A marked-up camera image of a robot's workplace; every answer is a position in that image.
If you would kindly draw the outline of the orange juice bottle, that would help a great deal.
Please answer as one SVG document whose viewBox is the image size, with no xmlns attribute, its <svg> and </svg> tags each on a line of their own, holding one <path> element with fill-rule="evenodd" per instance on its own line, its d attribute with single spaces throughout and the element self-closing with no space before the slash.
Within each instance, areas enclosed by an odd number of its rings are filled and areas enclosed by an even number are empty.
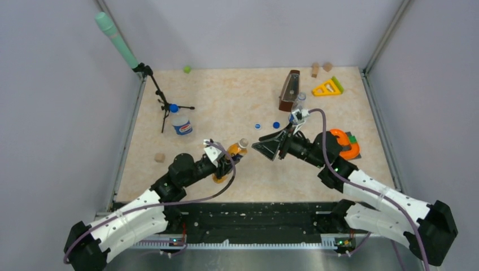
<svg viewBox="0 0 479 271">
<path fill-rule="evenodd" d="M 241 159 L 247 154 L 247 147 L 249 145 L 249 141 L 246 138 L 241 138 L 237 143 L 234 143 L 229 146 L 227 149 L 228 153 L 233 153 L 234 155 L 238 156 L 238 163 Z M 216 183 L 222 183 L 225 180 L 213 180 Z"/>
</svg>

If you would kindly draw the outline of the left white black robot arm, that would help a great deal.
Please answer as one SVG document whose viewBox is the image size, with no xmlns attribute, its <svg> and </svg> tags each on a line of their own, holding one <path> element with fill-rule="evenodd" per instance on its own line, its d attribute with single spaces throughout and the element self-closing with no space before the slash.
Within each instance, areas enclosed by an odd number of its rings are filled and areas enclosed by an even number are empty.
<svg viewBox="0 0 479 271">
<path fill-rule="evenodd" d="M 146 237 L 177 232 L 181 218 L 169 207 L 192 202 L 183 200 L 186 187 L 213 174 L 235 174 L 240 161 L 240 155 L 225 153 L 216 160 L 203 155 L 198 161 L 189 154 L 177 155 L 167 173 L 133 201 L 97 221 L 74 224 L 63 262 L 74 270 L 104 270 L 115 257 Z"/>
</svg>

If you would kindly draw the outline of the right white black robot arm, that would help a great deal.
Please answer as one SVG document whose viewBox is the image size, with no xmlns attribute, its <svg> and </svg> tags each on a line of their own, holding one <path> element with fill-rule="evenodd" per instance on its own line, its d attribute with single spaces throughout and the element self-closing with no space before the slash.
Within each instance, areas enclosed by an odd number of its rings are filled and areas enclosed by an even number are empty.
<svg viewBox="0 0 479 271">
<path fill-rule="evenodd" d="M 292 155 L 321 168 L 317 176 L 324 185 L 357 198 L 357 203 L 340 201 L 332 212 L 331 225 L 339 233 L 352 228 L 378 234 L 404 245 L 432 266 L 443 264 L 458 235 L 449 205 L 418 200 L 376 181 L 340 157 L 342 147 L 329 131 L 310 142 L 287 126 L 260 137 L 252 147 L 271 161 Z"/>
</svg>

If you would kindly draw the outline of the clear crushed plastic bottle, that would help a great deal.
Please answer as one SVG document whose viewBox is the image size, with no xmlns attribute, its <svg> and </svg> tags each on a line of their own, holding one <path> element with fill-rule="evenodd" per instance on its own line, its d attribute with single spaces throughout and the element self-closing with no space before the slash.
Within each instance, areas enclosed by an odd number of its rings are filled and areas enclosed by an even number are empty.
<svg viewBox="0 0 479 271">
<path fill-rule="evenodd" d="M 294 101 L 294 103 L 293 103 L 293 106 L 292 106 L 290 115 L 289 115 L 289 121 L 290 121 L 290 123 L 292 123 L 292 124 L 294 124 L 294 125 L 297 124 L 297 122 L 296 122 L 296 120 L 295 120 L 295 118 L 294 118 L 294 115 L 295 115 L 294 113 L 295 113 L 296 111 L 299 111 L 299 112 L 302 111 L 302 109 L 303 109 L 303 107 L 304 107 L 304 104 L 305 104 L 305 101 L 306 101 L 306 98 L 307 98 L 306 93 L 304 93 L 304 92 L 298 93 L 298 95 L 297 95 L 297 97 L 296 97 L 296 99 L 295 99 L 295 101 Z"/>
</svg>

